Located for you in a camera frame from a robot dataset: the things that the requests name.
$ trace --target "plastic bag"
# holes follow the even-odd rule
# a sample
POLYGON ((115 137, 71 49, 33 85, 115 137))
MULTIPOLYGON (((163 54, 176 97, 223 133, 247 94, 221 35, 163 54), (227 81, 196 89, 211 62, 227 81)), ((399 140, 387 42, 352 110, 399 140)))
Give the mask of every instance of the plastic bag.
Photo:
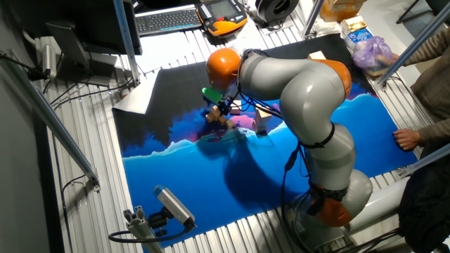
POLYGON ((391 48, 379 36, 356 43, 352 58, 354 64, 364 70, 386 68, 394 61, 391 48))

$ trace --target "monitor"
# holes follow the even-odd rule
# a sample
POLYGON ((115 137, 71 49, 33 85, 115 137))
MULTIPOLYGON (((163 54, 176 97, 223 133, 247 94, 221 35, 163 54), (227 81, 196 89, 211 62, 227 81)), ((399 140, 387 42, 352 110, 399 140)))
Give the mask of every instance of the monitor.
MULTIPOLYGON (((55 38, 64 54, 57 78, 92 83, 102 77, 101 83, 109 85, 117 57, 108 54, 127 54, 113 0, 6 1, 31 37, 55 38)), ((141 55, 133 1, 122 1, 134 54, 141 55)))
MULTIPOLYGON (((126 54, 113 0, 7 0, 22 28, 31 37, 53 36, 46 23, 73 24, 80 42, 92 53, 126 54)), ((123 0, 134 53, 141 44, 132 0, 123 0)))

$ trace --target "white cable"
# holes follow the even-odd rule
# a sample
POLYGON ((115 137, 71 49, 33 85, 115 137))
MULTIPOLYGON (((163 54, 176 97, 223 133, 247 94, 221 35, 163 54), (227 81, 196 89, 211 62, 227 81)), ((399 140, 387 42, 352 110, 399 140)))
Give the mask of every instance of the white cable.
POLYGON ((31 44, 36 46, 36 41, 26 32, 26 31, 22 31, 24 38, 26 38, 26 40, 28 40, 28 42, 30 42, 31 44))

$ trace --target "orange device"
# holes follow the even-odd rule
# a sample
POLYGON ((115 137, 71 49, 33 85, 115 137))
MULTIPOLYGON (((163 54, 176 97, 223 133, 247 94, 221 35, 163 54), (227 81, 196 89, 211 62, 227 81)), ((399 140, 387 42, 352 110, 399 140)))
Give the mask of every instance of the orange device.
POLYGON ((244 6, 237 0, 215 0, 197 5, 197 14, 205 30, 226 37, 247 23, 244 6))

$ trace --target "metal pole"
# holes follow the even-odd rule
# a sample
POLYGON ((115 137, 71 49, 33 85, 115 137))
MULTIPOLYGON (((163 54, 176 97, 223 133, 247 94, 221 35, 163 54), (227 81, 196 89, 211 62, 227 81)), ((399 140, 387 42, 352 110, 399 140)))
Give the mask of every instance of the metal pole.
POLYGON ((305 37, 309 36, 312 26, 314 25, 314 22, 316 22, 317 16, 321 12, 323 1, 324 0, 316 0, 314 2, 314 6, 312 7, 311 13, 309 14, 307 24, 302 31, 302 35, 301 35, 302 39, 305 39, 305 37))
POLYGON ((429 165, 430 163, 437 161, 441 158, 443 158, 446 155, 450 154, 450 143, 445 145, 444 147, 434 151, 433 153, 427 155, 426 157, 418 160, 417 162, 414 162, 413 164, 410 164, 404 168, 399 169, 399 176, 400 178, 404 178, 405 176, 411 175, 413 172, 417 171, 420 168, 423 168, 426 165, 429 165))
POLYGON ((409 45, 409 47, 403 52, 395 63, 386 71, 386 73, 378 81, 379 84, 385 88, 385 82, 394 74, 403 64, 413 55, 414 52, 425 42, 433 32, 449 17, 450 15, 450 2, 442 9, 442 11, 436 16, 436 18, 427 25, 427 27, 419 34, 416 40, 409 45))
POLYGON ((139 71, 134 55, 133 42, 131 42, 131 35, 129 33, 129 27, 127 22, 127 15, 125 14, 123 0, 114 0, 115 12, 119 21, 120 31, 122 33, 122 40, 124 41, 125 51, 128 55, 128 61, 131 68, 131 74, 133 75, 133 81, 139 82, 139 71))
POLYGON ((94 185, 94 190, 100 190, 100 185, 96 173, 92 170, 89 161, 79 149, 63 123, 59 120, 55 111, 49 105, 45 97, 37 87, 31 83, 23 69, 7 60, 0 60, 0 66, 13 78, 15 85, 20 89, 23 96, 30 102, 33 110, 49 127, 53 134, 58 138, 72 159, 78 164, 79 168, 87 175, 94 185))

